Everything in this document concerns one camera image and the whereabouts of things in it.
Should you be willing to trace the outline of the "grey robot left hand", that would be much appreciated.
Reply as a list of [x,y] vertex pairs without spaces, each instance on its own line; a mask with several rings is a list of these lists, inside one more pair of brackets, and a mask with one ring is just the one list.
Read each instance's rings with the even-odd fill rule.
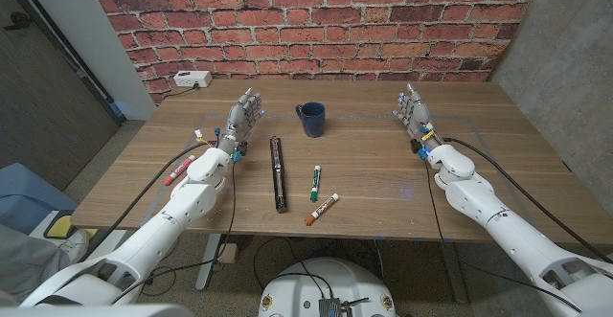
[[226,126],[219,137],[219,149],[233,154],[248,144],[253,127],[264,114],[261,103],[261,94],[254,93],[252,88],[238,98],[229,111]]

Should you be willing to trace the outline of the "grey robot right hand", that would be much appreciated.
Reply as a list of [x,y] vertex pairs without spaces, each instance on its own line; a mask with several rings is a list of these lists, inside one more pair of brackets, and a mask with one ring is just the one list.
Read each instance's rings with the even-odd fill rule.
[[393,114],[405,126],[414,153],[427,155],[436,147],[443,145],[443,140],[437,135],[432,123],[427,105],[410,82],[407,83],[407,91],[399,94],[397,106],[399,110],[394,110]]

